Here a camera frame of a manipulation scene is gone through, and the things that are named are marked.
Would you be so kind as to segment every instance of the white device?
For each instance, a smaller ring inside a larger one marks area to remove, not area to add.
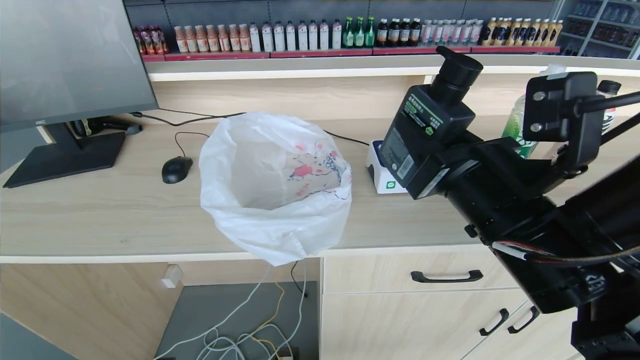
[[[393,175],[382,165],[380,161],[380,147],[382,140],[375,140],[369,144],[367,152],[367,170],[373,180],[377,193],[406,193],[400,183],[394,179]]]

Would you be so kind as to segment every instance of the computer monitor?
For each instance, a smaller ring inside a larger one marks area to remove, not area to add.
[[[0,131],[44,126],[55,141],[4,187],[112,167],[124,133],[76,139],[66,122],[158,107],[122,0],[2,3]]]

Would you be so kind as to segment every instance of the barcode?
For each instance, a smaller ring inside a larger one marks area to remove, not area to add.
[[[409,169],[411,169],[412,166],[413,166],[413,159],[411,158],[411,155],[407,155],[404,161],[402,162],[402,165],[400,165],[400,168],[398,169],[398,177],[400,179],[404,179],[404,177],[406,176],[406,173],[409,172]]]

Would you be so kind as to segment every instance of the monitor base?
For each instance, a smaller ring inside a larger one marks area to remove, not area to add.
[[[16,188],[110,168],[116,162],[124,137],[124,132],[117,132],[74,139],[79,147],[78,151],[69,151],[68,143],[65,142],[38,146],[27,155],[3,187]]]

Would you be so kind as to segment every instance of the green bottle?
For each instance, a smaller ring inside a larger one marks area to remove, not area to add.
[[[376,41],[376,33],[373,30],[373,26],[373,16],[370,16],[367,23],[367,32],[364,35],[364,46],[366,47],[373,47],[373,43]]]
[[[354,43],[356,47],[364,46],[364,25],[362,24],[362,16],[358,16],[358,22],[356,23],[356,33]]]
[[[342,29],[342,45],[346,48],[353,47],[353,18],[347,16],[347,23]]]

